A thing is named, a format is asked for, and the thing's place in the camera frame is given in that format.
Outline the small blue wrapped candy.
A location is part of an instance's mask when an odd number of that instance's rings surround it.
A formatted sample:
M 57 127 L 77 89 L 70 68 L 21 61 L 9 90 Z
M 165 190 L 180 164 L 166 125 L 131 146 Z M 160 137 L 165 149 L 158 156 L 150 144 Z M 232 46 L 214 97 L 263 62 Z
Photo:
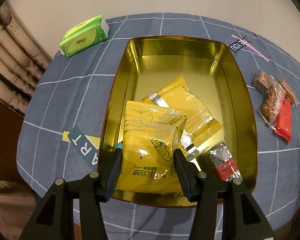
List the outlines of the small blue wrapped candy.
M 119 142 L 115 145 L 115 148 L 119 148 L 119 149 L 123 149 L 123 143 L 122 142 Z

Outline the small brown snack pack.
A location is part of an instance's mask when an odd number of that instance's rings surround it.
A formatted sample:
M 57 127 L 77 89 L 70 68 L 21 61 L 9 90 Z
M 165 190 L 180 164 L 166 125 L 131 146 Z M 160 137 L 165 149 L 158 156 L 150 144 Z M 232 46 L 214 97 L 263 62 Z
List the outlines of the small brown snack pack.
M 269 89 L 270 76 L 262 69 L 260 69 L 253 79 L 253 86 L 261 93 L 265 93 Z

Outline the clear bag orange snacks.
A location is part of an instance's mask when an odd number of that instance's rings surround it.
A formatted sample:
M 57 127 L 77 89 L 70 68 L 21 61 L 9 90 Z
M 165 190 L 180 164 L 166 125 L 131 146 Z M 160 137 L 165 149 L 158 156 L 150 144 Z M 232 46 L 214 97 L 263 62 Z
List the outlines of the clear bag orange snacks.
M 278 82 L 270 75 L 267 79 L 268 89 L 260 108 L 260 113 L 266 124 L 275 130 L 276 119 L 283 106 L 284 99 L 288 99 L 292 106 L 296 106 L 298 98 L 288 82 L 281 78 Z

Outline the green tissue pack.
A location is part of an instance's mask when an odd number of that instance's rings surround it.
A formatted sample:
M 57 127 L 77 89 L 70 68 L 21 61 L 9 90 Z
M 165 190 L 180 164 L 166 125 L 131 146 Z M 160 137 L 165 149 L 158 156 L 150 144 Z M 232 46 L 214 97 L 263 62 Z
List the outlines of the green tissue pack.
M 108 39 L 109 25 L 103 15 L 98 15 L 65 32 L 59 43 L 63 55 L 71 57 Z

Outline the yellow snack bag with silver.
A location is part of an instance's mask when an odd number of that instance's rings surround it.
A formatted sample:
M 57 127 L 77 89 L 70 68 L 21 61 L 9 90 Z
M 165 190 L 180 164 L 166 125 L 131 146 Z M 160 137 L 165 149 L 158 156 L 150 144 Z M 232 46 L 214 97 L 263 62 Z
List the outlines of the yellow snack bag with silver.
M 222 124 L 190 91 L 182 75 L 141 101 L 186 112 L 186 123 L 180 143 L 188 161 L 196 158 L 204 149 L 203 143 L 222 129 Z

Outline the dark seaweed snack pack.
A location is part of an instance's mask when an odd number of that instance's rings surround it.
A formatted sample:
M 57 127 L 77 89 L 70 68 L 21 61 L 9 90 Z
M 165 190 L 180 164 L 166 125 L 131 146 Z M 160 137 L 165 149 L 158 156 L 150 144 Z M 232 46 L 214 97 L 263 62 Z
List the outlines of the dark seaweed snack pack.
M 204 172 L 223 181 L 243 180 L 238 165 L 225 141 L 203 150 L 198 155 L 198 164 Z

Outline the red snack packet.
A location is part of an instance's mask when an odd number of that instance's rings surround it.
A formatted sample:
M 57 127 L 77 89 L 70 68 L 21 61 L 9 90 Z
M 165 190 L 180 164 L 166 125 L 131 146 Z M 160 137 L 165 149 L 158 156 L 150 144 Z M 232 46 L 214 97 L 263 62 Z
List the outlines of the red snack packet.
M 284 98 L 280 112 L 277 115 L 274 133 L 285 139 L 287 142 L 291 141 L 292 110 L 290 101 L 287 98 Z

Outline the beige patterned curtain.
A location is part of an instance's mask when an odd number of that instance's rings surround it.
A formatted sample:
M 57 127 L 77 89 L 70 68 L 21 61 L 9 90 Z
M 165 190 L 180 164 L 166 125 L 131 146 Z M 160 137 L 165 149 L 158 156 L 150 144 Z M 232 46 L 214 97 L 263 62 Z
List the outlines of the beige patterned curtain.
M 51 60 L 25 32 L 7 2 L 0 6 L 0 102 L 26 113 Z

